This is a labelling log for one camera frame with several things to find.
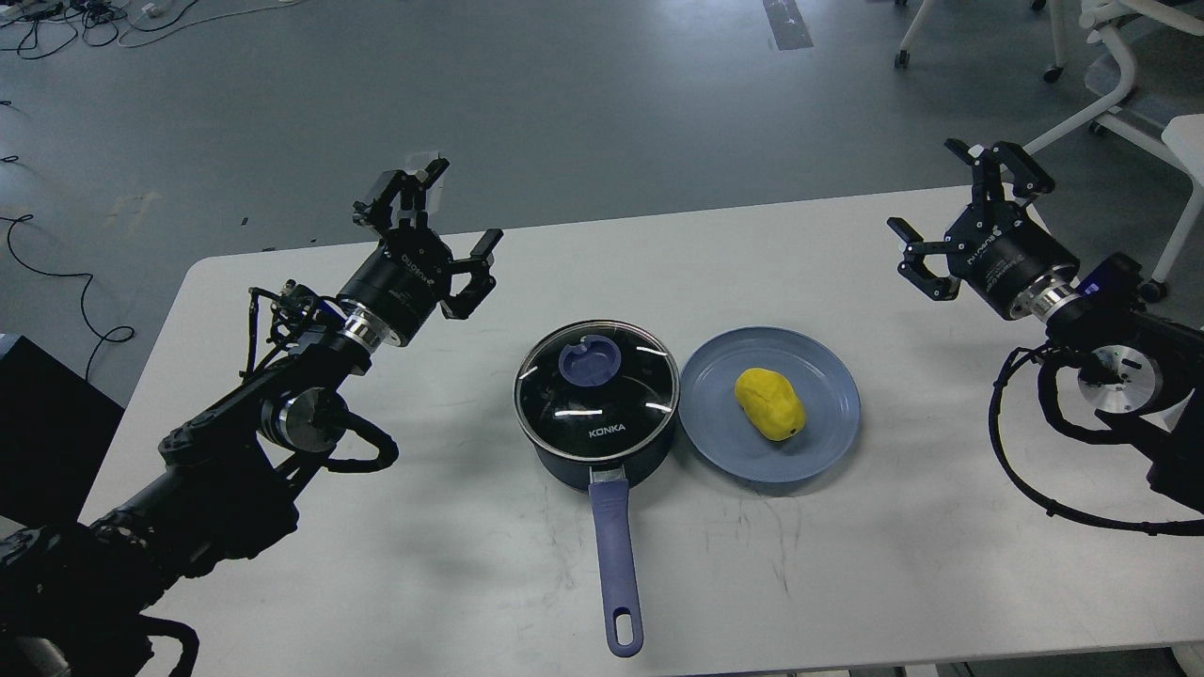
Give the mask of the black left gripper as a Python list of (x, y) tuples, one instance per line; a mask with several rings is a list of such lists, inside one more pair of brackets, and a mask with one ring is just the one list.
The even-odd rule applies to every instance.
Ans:
[[(368, 310), (391, 331), (388, 343), (405, 347), (417, 337), (436, 306), (447, 320), (468, 320), (498, 281), (491, 273), (502, 228), (488, 228), (468, 257), (452, 259), (452, 249), (429, 229), (427, 193), (452, 163), (435, 158), (413, 172), (384, 171), (366, 198), (353, 202), (353, 222), (373, 232), (388, 232), (337, 292), (344, 306)], [(452, 294), (452, 279), (468, 275)]]

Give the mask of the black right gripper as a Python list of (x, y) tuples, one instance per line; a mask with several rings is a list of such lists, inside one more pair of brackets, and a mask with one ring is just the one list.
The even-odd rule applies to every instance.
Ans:
[[(1020, 296), (1035, 282), (1050, 276), (1070, 281), (1081, 266), (1079, 258), (1026, 211), (1037, 198), (1049, 196), (1056, 181), (1019, 143), (972, 146), (946, 139), (944, 146), (970, 167), (969, 204), (942, 243), (926, 243), (901, 217), (887, 218), (902, 245), (897, 271), (936, 301), (958, 298), (963, 281), (1003, 320), (1019, 320), (1029, 313)], [(926, 264), (928, 257), (948, 257), (954, 276), (933, 273)]]

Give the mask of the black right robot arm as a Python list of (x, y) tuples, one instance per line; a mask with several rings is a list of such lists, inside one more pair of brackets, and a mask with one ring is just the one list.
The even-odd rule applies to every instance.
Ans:
[(1081, 526), (1200, 536), (1200, 519), (1133, 522), (1074, 510), (1038, 491), (1007, 459), (999, 432), (1007, 385), (1035, 364), (1038, 404), (1055, 432), (1139, 451), (1149, 489), (1200, 512), (1202, 331), (1147, 312), (1131, 257), (1115, 253), (1079, 277), (1079, 259), (1028, 213), (1056, 184), (1021, 146), (944, 145), (970, 167), (962, 213), (933, 243), (899, 217), (887, 226), (901, 240), (898, 272), (925, 298), (950, 301), (968, 285), (1002, 320), (1032, 317), (1044, 326), (1044, 343), (1015, 348), (990, 393), (990, 448), (1007, 478), (1047, 516)]

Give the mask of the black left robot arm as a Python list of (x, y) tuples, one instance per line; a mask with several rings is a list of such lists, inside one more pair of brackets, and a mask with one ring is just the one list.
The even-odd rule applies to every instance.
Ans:
[(271, 295), (271, 351), (240, 385), (169, 432), (165, 472), (90, 526), (25, 526), (2, 540), (2, 673), (135, 676), (175, 638), (173, 676), (197, 665), (197, 631), (148, 608), (184, 578), (252, 559), (299, 526), (296, 499), (323, 470), (374, 473), (400, 457), (340, 385), (382, 345), (405, 347), (439, 311), (465, 320), (494, 290), (490, 228), (458, 259), (429, 226), (449, 161), (384, 171), (353, 220), (377, 248), (334, 296), (287, 282)]

